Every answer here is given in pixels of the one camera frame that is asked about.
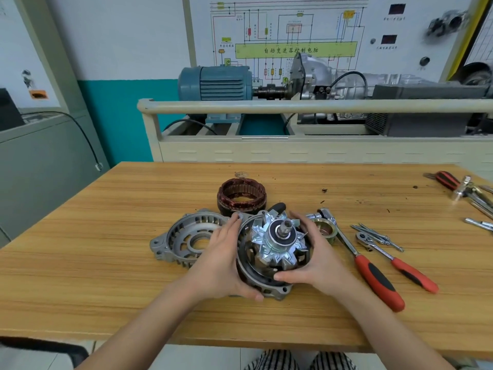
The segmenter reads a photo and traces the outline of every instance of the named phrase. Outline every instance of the ventilation grille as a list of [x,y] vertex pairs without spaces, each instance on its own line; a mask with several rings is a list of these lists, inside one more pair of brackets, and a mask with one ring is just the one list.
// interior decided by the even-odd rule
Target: ventilation grille
[[200,97],[203,101],[244,100],[243,80],[201,80]]
[[366,116],[365,126],[376,133],[383,135],[388,113],[370,113]]

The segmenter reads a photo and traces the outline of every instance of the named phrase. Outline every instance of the teal wall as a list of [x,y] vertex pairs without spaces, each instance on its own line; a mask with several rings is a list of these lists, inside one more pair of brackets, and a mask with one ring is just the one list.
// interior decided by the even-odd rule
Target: teal wall
[[[178,100],[177,79],[81,80],[79,86],[111,167],[121,161],[152,161],[139,99]],[[163,130],[184,114],[159,115]],[[282,135],[283,122],[276,114],[252,115],[241,135]]]

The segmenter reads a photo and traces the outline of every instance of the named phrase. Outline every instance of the blue electric motor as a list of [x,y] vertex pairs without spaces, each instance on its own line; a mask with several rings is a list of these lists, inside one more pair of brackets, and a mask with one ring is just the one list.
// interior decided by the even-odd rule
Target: blue electric motor
[[181,101],[251,100],[248,66],[184,68],[178,77]]

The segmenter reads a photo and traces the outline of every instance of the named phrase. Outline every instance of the person's left hand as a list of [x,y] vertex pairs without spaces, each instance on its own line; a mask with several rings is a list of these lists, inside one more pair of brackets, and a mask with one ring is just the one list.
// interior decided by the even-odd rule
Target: person's left hand
[[242,224],[238,213],[214,230],[209,244],[184,279],[191,283],[200,299],[240,295],[262,301],[262,294],[240,280],[236,268],[238,233]]

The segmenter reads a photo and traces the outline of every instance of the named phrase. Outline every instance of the forearm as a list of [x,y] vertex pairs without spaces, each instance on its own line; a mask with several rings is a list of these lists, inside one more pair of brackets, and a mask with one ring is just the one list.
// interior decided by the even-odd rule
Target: forearm
[[199,302],[186,283],[185,278],[171,283],[78,369],[148,369],[176,327]]
[[359,281],[350,283],[336,298],[358,321],[388,370],[453,369]]

